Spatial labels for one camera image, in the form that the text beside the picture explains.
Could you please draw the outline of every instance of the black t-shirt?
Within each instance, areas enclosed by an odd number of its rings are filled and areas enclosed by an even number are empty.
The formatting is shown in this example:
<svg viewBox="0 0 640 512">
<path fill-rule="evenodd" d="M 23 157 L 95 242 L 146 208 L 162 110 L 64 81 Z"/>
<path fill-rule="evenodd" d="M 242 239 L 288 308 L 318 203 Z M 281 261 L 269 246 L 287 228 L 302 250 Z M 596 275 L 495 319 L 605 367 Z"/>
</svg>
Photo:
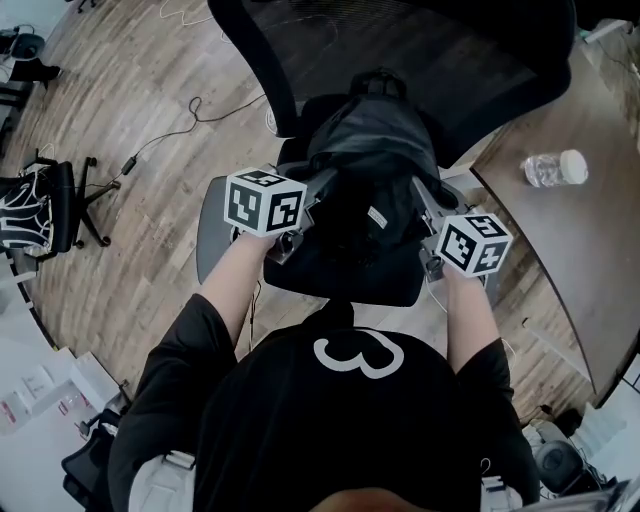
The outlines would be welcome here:
<svg viewBox="0 0 640 512">
<path fill-rule="evenodd" d="M 425 343 L 367 329 L 276 331 L 240 363 L 194 295 L 151 351 L 109 462 L 124 512 L 140 466 L 196 456 L 196 511 L 306 512 L 378 487 L 432 510 L 477 510 L 480 461 L 525 503 L 539 483 L 500 341 L 455 375 Z"/>
</svg>

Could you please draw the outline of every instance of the white bottle cap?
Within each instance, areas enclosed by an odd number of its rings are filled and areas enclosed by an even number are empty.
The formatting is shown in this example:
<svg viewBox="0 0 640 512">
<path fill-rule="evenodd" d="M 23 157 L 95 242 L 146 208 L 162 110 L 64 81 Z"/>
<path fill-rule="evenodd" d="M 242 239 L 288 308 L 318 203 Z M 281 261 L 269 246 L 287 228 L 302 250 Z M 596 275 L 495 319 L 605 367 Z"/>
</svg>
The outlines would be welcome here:
<svg viewBox="0 0 640 512">
<path fill-rule="evenodd" d="M 560 154 L 560 170 L 567 183 L 572 185 L 580 185 L 589 177 L 587 162 L 582 153 L 575 149 L 569 149 Z"/>
</svg>

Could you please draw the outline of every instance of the person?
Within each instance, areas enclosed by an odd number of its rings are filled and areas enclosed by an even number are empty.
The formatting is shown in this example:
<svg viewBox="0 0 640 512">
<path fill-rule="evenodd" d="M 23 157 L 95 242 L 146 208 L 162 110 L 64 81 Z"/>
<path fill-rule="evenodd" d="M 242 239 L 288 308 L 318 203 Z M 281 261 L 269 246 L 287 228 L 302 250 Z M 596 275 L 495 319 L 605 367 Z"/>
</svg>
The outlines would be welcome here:
<svg viewBox="0 0 640 512">
<path fill-rule="evenodd" d="M 114 510 L 166 510 L 154 503 L 164 483 L 137 489 L 173 451 L 194 456 L 189 510 L 478 510 L 483 473 L 524 504 L 539 499 L 478 279 L 445 267 L 446 359 L 411 336 L 354 328 L 351 304 L 329 301 L 237 362 L 272 244 L 238 237 L 150 352 L 110 454 Z"/>
</svg>

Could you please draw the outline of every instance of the mesh chair back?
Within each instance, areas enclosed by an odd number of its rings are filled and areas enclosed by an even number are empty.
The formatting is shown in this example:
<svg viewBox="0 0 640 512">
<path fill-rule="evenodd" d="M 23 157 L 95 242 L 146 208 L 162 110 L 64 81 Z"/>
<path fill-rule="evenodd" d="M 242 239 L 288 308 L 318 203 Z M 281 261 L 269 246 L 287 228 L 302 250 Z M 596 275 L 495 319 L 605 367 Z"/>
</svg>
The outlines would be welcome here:
<svg viewBox="0 0 640 512">
<path fill-rule="evenodd" d="M 308 135 L 299 117 L 306 101 L 346 94 L 354 76 L 382 67 L 407 85 L 439 164 L 447 166 L 569 85 L 572 0 L 209 0 L 209 6 L 267 93 L 283 137 Z"/>
</svg>

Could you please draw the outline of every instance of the black backpack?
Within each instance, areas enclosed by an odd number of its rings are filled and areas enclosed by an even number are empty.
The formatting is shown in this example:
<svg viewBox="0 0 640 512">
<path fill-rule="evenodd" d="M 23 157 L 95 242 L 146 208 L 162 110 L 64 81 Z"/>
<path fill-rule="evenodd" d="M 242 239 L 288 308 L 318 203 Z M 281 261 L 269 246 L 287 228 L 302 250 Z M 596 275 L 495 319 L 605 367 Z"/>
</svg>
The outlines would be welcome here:
<svg viewBox="0 0 640 512">
<path fill-rule="evenodd" d="M 415 208 L 411 180 L 439 186 L 431 139 L 402 99 L 365 94 L 352 98 L 313 135 L 309 169 L 338 171 L 323 200 L 311 209 L 315 233 L 334 261 L 367 265 L 429 234 Z"/>
</svg>

